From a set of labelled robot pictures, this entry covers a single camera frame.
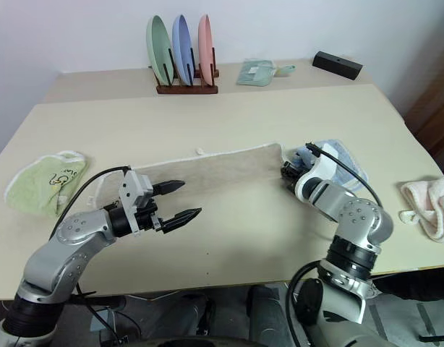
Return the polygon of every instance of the black rectangular block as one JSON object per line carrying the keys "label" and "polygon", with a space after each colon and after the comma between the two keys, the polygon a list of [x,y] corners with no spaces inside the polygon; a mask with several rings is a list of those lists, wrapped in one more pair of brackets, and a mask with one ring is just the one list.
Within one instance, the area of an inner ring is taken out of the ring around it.
{"label": "black rectangular block", "polygon": [[363,67],[361,64],[322,51],[315,54],[312,65],[350,80],[355,80]]}

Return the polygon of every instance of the blue and white towel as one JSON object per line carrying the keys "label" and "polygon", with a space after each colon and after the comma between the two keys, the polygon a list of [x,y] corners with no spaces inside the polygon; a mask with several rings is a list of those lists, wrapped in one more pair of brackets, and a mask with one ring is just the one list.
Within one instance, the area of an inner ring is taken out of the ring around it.
{"label": "blue and white towel", "polygon": [[[338,159],[368,182],[367,173],[359,166],[352,154],[340,140],[322,140],[314,143],[320,148],[322,148],[325,143],[333,146],[338,152]],[[302,146],[297,149],[296,155],[292,158],[291,163],[297,168],[306,168],[307,170],[310,170],[316,159],[317,158],[306,148],[306,146]],[[355,192],[363,187],[359,181],[340,166],[336,167],[336,172],[331,178],[331,181],[340,184],[351,192]]]}

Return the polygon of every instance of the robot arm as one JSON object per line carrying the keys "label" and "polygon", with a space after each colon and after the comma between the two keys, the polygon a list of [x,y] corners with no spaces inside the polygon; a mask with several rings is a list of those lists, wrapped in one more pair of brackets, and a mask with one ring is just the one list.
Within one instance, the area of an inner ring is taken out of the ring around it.
{"label": "robot arm", "polygon": [[130,170],[119,189],[121,206],[76,213],[61,222],[26,264],[14,302],[0,322],[0,346],[46,346],[87,264],[118,237],[151,228],[167,233],[195,218],[200,208],[166,221],[156,215],[153,197],[183,185],[183,181],[167,181],[153,186],[147,176]]}
{"label": "robot arm", "polygon": [[338,223],[317,267],[318,278],[307,279],[293,303],[296,318],[317,347],[394,346],[360,324],[372,286],[370,273],[380,244],[392,234],[392,220],[373,201],[329,181],[336,167],[324,155],[319,159],[315,166],[321,168],[315,170],[298,170],[288,162],[281,170],[299,200]]}

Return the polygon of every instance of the table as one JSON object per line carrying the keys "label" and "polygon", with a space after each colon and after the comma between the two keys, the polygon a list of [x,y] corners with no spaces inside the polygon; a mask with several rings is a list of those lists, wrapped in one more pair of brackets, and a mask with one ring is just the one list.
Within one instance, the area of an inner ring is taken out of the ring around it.
{"label": "table", "polygon": [[[339,138],[369,174],[394,221],[375,273],[444,266],[444,244],[398,219],[398,212],[408,209],[399,186],[442,173],[370,79],[363,74],[353,83],[303,64],[287,87],[279,87],[279,81],[270,89],[231,93],[240,86],[223,82],[224,67],[218,68],[220,85],[227,86],[218,95],[154,97],[147,87],[128,98],[121,95],[126,88],[114,87],[115,79],[108,77],[121,72],[93,73],[104,78],[91,92],[80,87],[84,93],[78,93],[73,85],[88,74],[56,83],[0,155],[0,299],[14,296],[28,257],[46,242],[54,224],[54,219],[7,207],[5,187],[37,157],[66,149],[89,157],[84,181],[112,166],[193,157],[197,147],[219,153],[273,141],[293,148],[309,140]],[[128,74],[116,79],[125,84]],[[314,85],[314,75],[325,81],[322,86]],[[307,87],[301,76],[309,76],[314,87]],[[73,212],[86,210],[86,200],[76,203]],[[276,181],[261,187],[256,182],[235,185],[201,200],[174,202],[162,213],[197,207],[195,203],[204,212],[184,228],[124,237],[104,249],[84,272],[83,290],[130,294],[288,280],[304,263],[325,256],[336,228]]]}

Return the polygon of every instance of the pink towel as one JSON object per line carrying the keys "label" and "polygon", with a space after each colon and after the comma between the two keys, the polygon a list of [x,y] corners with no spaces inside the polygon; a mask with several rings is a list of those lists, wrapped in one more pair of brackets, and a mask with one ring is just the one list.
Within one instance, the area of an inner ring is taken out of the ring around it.
{"label": "pink towel", "polygon": [[426,234],[444,243],[444,177],[435,181],[409,182],[401,187],[413,211],[399,214],[404,223],[421,223]]}

